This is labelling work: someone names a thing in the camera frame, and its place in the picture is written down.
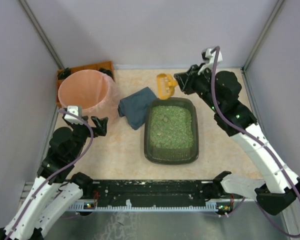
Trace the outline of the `yellow litter scoop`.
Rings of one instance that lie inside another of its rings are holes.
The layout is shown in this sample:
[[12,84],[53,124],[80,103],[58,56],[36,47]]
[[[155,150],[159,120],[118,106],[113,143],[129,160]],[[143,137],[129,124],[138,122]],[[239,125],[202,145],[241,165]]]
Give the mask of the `yellow litter scoop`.
[[173,78],[171,74],[161,73],[156,76],[158,97],[160,100],[167,100],[175,93],[175,87],[178,86],[178,82]]

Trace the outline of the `bin with pink bag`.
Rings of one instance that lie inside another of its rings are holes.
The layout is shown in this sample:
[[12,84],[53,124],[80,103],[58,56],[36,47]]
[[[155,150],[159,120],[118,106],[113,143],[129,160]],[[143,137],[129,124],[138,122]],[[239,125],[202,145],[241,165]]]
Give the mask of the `bin with pink bag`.
[[63,108],[81,107],[83,116],[107,117],[109,123],[119,118],[119,88],[110,76],[97,70],[80,70],[68,76],[58,89],[58,99]]

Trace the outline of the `dark green litter box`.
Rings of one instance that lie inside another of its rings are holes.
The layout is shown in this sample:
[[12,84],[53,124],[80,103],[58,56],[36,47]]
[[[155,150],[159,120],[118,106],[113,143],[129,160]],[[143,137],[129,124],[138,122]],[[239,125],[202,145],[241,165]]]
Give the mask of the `dark green litter box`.
[[144,156],[163,165],[190,164],[199,156],[197,111],[192,101],[156,99],[147,109]]

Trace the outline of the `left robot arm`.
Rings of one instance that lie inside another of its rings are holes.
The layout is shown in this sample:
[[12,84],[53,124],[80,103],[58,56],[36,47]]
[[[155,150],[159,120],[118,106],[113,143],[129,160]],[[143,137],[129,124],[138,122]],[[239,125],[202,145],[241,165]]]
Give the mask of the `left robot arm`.
[[66,126],[56,129],[49,141],[46,157],[24,203],[10,221],[0,228],[0,240],[42,240],[64,212],[92,190],[93,180],[76,173],[69,182],[68,174],[75,163],[88,151],[94,138],[107,134],[108,118],[76,117],[78,123],[65,114]]

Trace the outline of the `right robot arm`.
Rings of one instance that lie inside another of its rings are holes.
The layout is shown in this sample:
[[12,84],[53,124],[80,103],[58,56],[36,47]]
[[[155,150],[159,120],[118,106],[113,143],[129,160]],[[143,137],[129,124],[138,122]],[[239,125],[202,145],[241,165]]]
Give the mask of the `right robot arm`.
[[212,82],[209,68],[199,73],[199,66],[192,65],[186,72],[175,73],[173,77],[184,94],[197,94],[213,111],[212,86],[215,87],[216,101],[222,114],[244,131],[228,125],[217,113],[214,120],[241,146],[262,175],[262,179],[252,179],[223,171],[213,179],[218,193],[252,199],[272,216],[292,204],[300,194],[300,176],[282,161],[263,134],[256,117],[239,101],[242,86],[236,75],[223,70],[216,73],[215,82]]

